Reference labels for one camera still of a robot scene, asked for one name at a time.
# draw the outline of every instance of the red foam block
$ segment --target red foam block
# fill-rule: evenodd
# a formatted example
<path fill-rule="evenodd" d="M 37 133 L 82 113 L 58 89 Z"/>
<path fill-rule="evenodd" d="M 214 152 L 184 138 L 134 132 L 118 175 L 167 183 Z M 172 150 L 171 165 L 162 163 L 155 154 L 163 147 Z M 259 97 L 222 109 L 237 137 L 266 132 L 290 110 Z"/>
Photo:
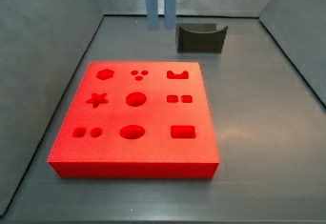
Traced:
<path fill-rule="evenodd" d="M 47 161 L 60 177 L 211 178 L 199 63 L 92 62 Z"/>

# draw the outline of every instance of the black object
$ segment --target black object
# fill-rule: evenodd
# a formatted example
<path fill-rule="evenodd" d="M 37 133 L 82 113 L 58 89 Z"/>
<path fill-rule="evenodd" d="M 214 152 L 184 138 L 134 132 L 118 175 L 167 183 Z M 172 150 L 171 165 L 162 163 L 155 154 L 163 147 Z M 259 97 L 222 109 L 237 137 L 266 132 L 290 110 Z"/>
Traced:
<path fill-rule="evenodd" d="M 222 53 L 229 26 L 217 30 L 214 23 L 180 23 L 176 25 L 178 52 Z"/>

